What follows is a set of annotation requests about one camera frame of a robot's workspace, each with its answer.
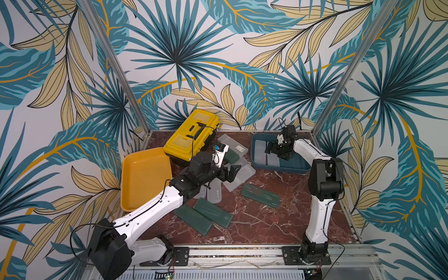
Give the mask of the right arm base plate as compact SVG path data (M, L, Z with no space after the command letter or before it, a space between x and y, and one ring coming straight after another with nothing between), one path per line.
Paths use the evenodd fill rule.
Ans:
M328 247L323 245L284 246L281 248L286 266L298 265L330 265L332 263Z

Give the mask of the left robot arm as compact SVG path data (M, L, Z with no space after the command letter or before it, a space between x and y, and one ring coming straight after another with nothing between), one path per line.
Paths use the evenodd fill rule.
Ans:
M174 258L174 246L162 235L151 240L139 237L168 213L195 197L202 186L219 179L233 182L241 167L222 165L224 153L199 152L189 167L170 179L153 199L113 222L103 219L94 226L86 249L88 258L105 280L115 280L130 266L153 263L167 265Z

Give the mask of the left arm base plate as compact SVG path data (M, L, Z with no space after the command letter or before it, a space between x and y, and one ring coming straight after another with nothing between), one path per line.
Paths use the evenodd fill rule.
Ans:
M186 267L189 264L190 248L173 247L169 248L162 258L158 261L146 261L140 263L141 267Z

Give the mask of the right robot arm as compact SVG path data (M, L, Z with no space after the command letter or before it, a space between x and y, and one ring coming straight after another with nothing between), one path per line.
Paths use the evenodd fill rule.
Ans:
M293 125L282 127L276 141L269 142L267 154L290 160L300 155L310 165L308 188L312 196L311 216L299 251L306 263L325 261L328 255L328 229L336 201L344 192L343 163L318 149L310 140L300 138Z

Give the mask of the clear ribbed case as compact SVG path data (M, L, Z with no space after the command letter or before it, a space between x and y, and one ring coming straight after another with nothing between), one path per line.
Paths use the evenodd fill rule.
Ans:
M222 182L218 178L210 182L206 195L208 202L212 204L218 204L222 201Z
M199 189L199 193L194 197L195 199L206 198L207 196L207 188L205 186L201 186Z

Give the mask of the clear rectangular case front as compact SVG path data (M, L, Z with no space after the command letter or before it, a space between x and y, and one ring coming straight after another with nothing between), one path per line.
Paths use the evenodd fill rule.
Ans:
M267 154L266 163L267 166L278 168L280 167L280 158L276 154Z

